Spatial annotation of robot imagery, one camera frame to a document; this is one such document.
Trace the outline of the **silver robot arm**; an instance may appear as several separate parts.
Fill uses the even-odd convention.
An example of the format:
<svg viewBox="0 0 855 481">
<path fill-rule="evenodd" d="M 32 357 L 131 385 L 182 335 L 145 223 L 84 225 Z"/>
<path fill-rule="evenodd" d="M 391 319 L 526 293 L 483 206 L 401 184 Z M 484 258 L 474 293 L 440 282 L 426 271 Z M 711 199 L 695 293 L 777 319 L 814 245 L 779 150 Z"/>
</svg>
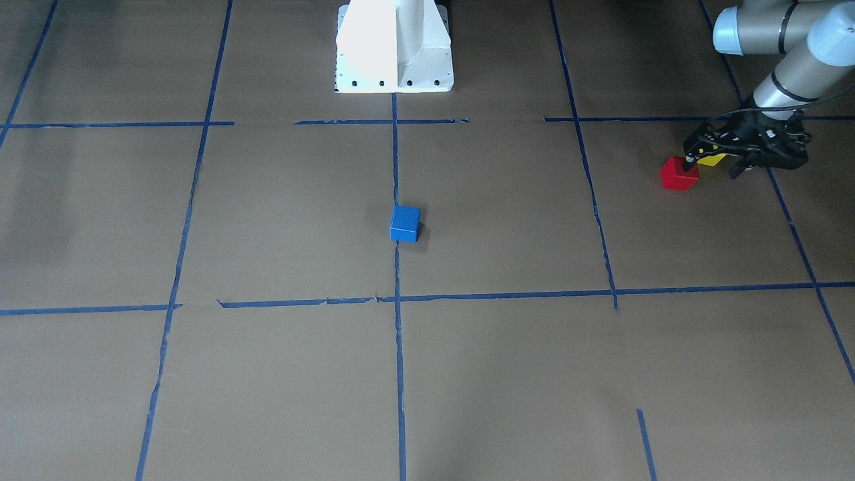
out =
<svg viewBox="0 0 855 481">
<path fill-rule="evenodd" d="M 780 54 L 782 60 L 732 112 L 699 125 L 683 144 L 687 172 L 705 159 L 735 156 L 729 174 L 754 167 L 796 170 L 808 161 L 807 109 L 832 97 L 828 90 L 852 72 L 852 1 L 745 1 L 715 20 L 713 44 L 727 55 Z"/>
</svg>

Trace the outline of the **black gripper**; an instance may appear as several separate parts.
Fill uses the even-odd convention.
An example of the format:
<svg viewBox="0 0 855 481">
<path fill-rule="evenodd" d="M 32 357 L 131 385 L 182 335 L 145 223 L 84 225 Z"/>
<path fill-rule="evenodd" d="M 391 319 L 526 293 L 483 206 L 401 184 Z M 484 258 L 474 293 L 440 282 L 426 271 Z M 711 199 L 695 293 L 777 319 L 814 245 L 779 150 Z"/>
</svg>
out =
<svg viewBox="0 0 855 481">
<path fill-rule="evenodd" d="M 803 117 L 800 109 L 786 112 L 784 120 L 757 109 L 734 113 L 723 128 L 696 130 L 687 137 L 682 167 L 692 168 L 721 149 L 738 158 L 729 167 L 731 180 L 755 167 L 796 170 L 808 162 L 809 133 Z"/>
</svg>

